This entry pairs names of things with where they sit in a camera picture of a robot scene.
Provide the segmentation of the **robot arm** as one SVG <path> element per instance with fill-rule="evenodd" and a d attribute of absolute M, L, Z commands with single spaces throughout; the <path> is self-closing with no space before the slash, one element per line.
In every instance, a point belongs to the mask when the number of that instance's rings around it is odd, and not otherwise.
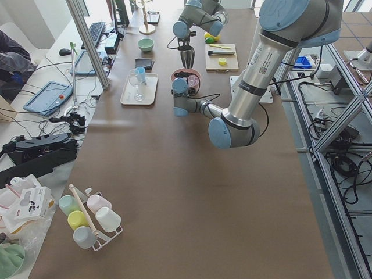
<path fill-rule="evenodd" d="M 210 118 L 208 133 L 222 149 L 253 144 L 259 125 L 251 117 L 288 51 L 335 42 L 341 32 L 342 1 L 264 1 L 254 38 L 257 47 L 239 76 L 238 88 L 227 108 L 189 97 L 185 79 L 172 82 L 176 116 L 200 112 Z"/>
<path fill-rule="evenodd" d="M 178 50 L 191 50 L 190 38 L 193 37 L 192 26 L 197 26 L 217 37 L 228 23 L 228 13 L 218 1 L 187 1 L 178 20 L 173 24 L 173 34 L 181 43 Z"/>

